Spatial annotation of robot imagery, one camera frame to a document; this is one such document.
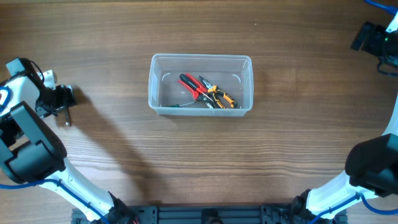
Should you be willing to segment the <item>orange black long-nose pliers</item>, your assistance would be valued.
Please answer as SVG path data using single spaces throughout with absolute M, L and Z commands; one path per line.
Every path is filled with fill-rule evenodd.
M 221 90 L 217 85 L 212 85 L 202 76 L 199 76 L 199 79 L 202 82 L 203 86 L 206 87 L 208 96 L 210 96 L 211 99 L 215 101 L 215 105 L 217 108 L 226 109 L 225 105 L 222 104 L 222 102 L 218 99 L 219 96 L 226 100 L 231 108 L 237 107 L 238 104 L 232 96 Z

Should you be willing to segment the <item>silver L-shaped socket wrench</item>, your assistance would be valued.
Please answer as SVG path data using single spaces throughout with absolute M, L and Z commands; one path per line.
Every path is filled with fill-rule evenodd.
M 68 107 L 65 108 L 65 124 L 67 126 L 71 126 L 70 112 Z

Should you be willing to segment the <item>green handled screwdriver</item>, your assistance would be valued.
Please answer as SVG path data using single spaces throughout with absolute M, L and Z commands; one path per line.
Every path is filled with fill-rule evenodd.
M 171 108 L 181 108 L 181 107 L 184 107 L 184 106 L 192 105 L 192 104 L 194 104 L 194 103 L 196 103 L 196 101 L 192 101 L 192 102 L 184 103 L 184 104 L 170 105 L 170 106 L 167 106 L 167 107 L 171 107 Z

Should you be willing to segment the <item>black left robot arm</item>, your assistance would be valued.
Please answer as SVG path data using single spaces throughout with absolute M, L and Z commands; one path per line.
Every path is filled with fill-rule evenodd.
M 59 85 L 53 71 L 28 58 L 6 64 L 1 82 L 1 170 L 12 189 L 40 186 L 80 209 L 92 223 L 139 223 L 139 217 L 112 193 L 81 174 L 43 119 L 76 105 L 73 88 Z

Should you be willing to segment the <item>red handled wire stripper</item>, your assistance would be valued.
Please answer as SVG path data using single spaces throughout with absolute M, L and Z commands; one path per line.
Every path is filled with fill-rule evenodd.
M 183 85 L 193 96 L 195 101 L 200 101 L 209 108 L 214 108 L 214 101 L 207 95 L 207 89 L 189 73 L 180 74 L 179 84 Z

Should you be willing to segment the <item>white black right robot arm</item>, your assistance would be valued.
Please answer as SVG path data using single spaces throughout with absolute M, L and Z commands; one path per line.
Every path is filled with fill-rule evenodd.
M 379 65 L 397 68 L 397 25 L 383 27 L 365 22 L 351 48 L 379 59 Z M 361 142 L 350 151 L 345 169 L 325 185 L 308 189 L 289 206 L 290 223 L 334 223 L 337 215 L 362 202 L 380 215 L 397 210 L 380 210 L 370 199 L 397 194 L 397 110 L 394 109 L 382 136 Z

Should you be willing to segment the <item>black red screwdriver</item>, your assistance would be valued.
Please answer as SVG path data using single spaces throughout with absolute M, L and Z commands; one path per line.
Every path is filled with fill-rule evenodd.
M 207 95 L 207 89 L 189 73 L 180 74 L 179 83 L 184 84 L 187 87 L 187 89 L 192 93 L 194 99 L 197 99 L 199 95 L 203 95 L 213 102 L 213 100 Z

